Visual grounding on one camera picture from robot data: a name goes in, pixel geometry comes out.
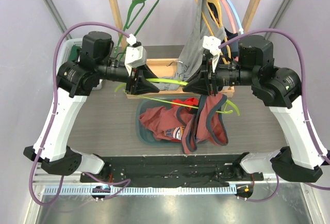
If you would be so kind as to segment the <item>red tank top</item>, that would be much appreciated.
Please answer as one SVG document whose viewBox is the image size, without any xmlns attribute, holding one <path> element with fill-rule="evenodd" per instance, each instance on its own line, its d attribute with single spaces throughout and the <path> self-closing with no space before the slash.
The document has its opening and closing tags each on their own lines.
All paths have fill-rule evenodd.
<svg viewBox="0 0 330 224">
<path fill-rule="evenodd" d="M 198 107 L 199 106 L 199 99 L 198 98 L 187 98 L 187 99 L 173 99 L 171 106 L 172 107 L 186 107 L 189 110 L 192 109 L 193 106 Z"/>
</svg>

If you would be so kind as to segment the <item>grey tank top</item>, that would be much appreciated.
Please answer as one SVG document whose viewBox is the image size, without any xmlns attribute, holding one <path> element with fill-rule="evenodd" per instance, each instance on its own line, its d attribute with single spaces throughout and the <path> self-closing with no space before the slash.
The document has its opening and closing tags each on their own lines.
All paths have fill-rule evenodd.
<svg viewBox="0 0 330 224">
<path fill-rule="evenodd" d="M 205 0 L 198 0 L 196 17 L 191 35 L 188 38 L 178 60 L 177 70 L 173 76 L 164 76 L 161 79 L 166 79 L 155 85 L 160 90 L 174 91 L 179 85 L 169 83 L 168 80 L 187 81 L 202 64 L 204 48 L 202 47 L 202 38 L 204 36 L 214 36 L 220 40 L 224 38 L 224 31 L 218 30 L 215 22 L 212 20 Z"/>
</svg>

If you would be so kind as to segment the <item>maroon graphic tank top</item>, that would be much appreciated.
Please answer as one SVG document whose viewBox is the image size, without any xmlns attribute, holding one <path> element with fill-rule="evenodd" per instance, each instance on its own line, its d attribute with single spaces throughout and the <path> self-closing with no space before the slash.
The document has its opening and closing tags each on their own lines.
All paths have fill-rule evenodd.
<svg viewBox="0 0 330 224">
<path fill-rule="evenodd" d="M 197 150 L 197 144 L 208 141 L 215 146 L 228 144 L 222 113 L 227 96 L 218 93 L 201 96 L 192 107 L 174 104 L 148 108 L 140 114 L 139 122 L 152 132 L 156 140 L 179 142 L 184 154 Z"/>
</svg>

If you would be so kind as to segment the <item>yellow hanger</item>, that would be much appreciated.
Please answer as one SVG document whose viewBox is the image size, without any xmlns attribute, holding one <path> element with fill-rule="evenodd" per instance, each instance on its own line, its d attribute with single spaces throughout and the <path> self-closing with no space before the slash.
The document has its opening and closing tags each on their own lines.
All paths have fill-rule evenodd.
<svg viewBox="0 0 330 224">
<path fill-rule="evenodd" d="M 222 9 L 221 9 L 220 1 L 219 0 L 205 0 L 205 1 L 207 4 L 206 6 L 208 12 L 212 20 L 215 22 L 218 30 L 224 31 L 224 38 L 222 38 L 221 40 L 227 42 L 228 39 L 222 22 Z M 221 59 L 225 65 L 229 64 L 230 59 L 232 58 L 231 50 L 228 45 L 226 46 L 226 49 L 227 49 L 227 54 L 224 54 L 223 51 L 220 53 Z"/>
</svg>

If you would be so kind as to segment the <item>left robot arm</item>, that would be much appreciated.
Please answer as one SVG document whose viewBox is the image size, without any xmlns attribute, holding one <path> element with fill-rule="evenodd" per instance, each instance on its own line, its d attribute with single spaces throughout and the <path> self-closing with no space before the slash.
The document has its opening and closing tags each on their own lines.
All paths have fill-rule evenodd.
<svg viewBox="0 0 330 224">
<path fill-rule="evenodd" d="M 112 36 L 91 31 L 83 37 L 73 59 L 58 68 L 47 123 L 37 142 L 23 152 L 30 160 L 40 163 L 47 173 L 68 176 L 76 171 L 88 172 L 98 182 L 109 178 L 110 170 L 100 156 L 76 151 L 67 143 L 80 109 L 101 81 L 125 83 L 125 91 L 131 95 L 159 92 L 149 82 L 156 75 L 146 64 L 146 50 L 133 34 L 126 41 L 125 60 L 119 61 L 111 56 Z"/>
</svg>

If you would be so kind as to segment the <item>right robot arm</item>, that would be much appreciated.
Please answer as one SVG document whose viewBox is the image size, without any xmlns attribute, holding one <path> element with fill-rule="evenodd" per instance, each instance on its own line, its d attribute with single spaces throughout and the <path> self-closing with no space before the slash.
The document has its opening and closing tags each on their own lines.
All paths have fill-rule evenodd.
<svg viewBox="0 0 330 224">
<path fill-rule="evenodd" d="M 154 107 L 139 116 L 139 122 L 156 139 L 180 142 L 185 154 L 195 152 L 202 141 L 217 146 L 228 144 L 223 123 L 227 97 L 224 86 L 250 86 L 255 97 L 279 122 L 287 145 L 264 156 L 246 153 L 233 167 L 233 174 L 245 180 L 253 172 L 273 170 L 289 182 L 314 183 L 322 175 L 321 167 L 329 164 L 328 151 L 318 138 L 310 119 L 305 98 L 305 74 L 274 65 L 273 43 L 261 32 L 249 32 L 235 38 L 237 61 L 209 70 L 205 63 L 188 80 L 183 90 L 200 95 L 198 104 L 186 107 L 173 103 L 171 108 Z"/>
</svg>

